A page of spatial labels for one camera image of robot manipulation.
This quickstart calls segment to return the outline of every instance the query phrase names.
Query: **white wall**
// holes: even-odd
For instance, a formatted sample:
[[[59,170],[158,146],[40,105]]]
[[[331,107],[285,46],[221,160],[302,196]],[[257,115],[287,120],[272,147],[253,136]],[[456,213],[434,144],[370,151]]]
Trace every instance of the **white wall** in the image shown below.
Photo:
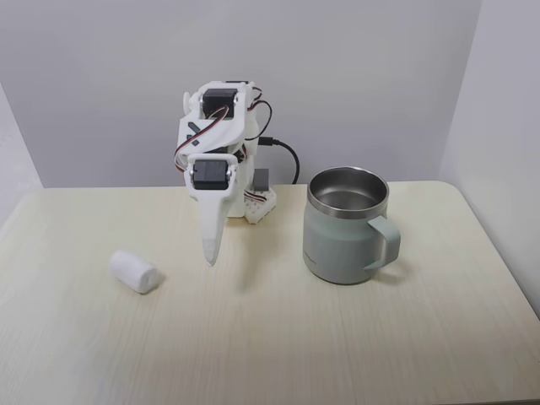
[[[540,2],[484,2],[440,178],[540,314]]]
[[[332,165],[433,179],[474,0],[3,0],[0,80],[45,186],[180,184],[181,97],[254,79],[301,181]],[[289,182],[294,163],[258,165]]]
[[[40,188],[40,177],[0,84],[0,228],[20,198]]]

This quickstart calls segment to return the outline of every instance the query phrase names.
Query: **foam cylinder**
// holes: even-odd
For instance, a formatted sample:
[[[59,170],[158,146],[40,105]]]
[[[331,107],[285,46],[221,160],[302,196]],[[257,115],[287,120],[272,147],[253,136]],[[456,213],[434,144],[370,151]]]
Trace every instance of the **foam cylinder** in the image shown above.
[[[111,273],[140,294],[146,294],[159,283],[159,273],[150,263],[129,251],[116,251],[109,260]]]

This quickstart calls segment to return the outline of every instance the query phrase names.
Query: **sage green mug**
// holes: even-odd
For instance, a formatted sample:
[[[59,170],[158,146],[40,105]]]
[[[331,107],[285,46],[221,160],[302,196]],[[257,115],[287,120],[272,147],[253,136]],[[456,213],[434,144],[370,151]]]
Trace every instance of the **sage green mug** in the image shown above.
[[[357,284],[397,259],[401,236],[386,219],[388,185],[358,167],[317,174],[307,189],[304,262],[319,278]]]

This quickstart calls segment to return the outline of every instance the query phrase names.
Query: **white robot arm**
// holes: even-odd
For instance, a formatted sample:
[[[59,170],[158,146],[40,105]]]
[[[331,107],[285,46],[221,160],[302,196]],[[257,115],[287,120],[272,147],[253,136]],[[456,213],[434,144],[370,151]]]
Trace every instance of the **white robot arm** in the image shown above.
[[[261,135],[255,113],[261,93],[253,82],[210,82],[192,96],[184,94],[175,165],[198,201],[202,248],[211,266],[226,217],[246,213],[244,193],[251,190]]]

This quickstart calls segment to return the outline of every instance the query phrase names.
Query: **mug handle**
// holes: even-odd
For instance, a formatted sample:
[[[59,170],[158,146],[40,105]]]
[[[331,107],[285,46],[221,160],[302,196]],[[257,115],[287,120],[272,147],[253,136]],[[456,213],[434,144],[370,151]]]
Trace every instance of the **mug handle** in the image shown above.
[[[379,232],[382,237],[385,238],[386,242],[382,258],[364,267],[364,270],[375,270],[376,268],[383,267],[397,259],[402,237],[399,234],[396,225],[382,215],[368,221],[368,224],[371,228]]]

